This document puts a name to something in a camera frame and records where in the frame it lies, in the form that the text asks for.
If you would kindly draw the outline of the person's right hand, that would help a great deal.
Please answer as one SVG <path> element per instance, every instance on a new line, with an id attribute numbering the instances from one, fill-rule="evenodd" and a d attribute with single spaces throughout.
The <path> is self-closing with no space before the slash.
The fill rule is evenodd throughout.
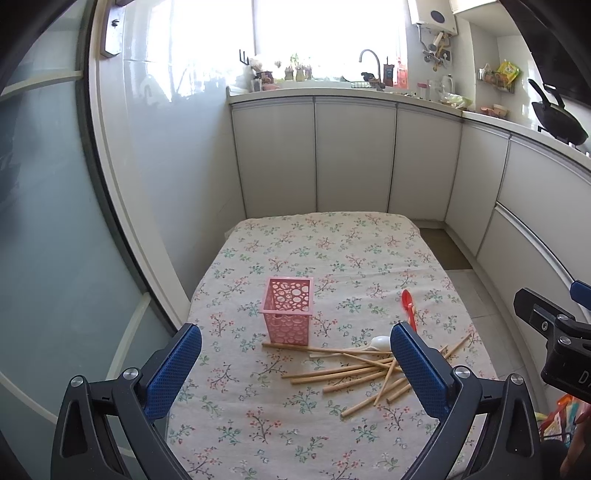
<path id="1" fill-rule="evenodd" d="M 572 470 L 586 446 L 585 434 L 590 429 L 590 405 L 585 403 L 575 421 L 576 428 L 567 455 L 560 467 L 562 479 Z"/>

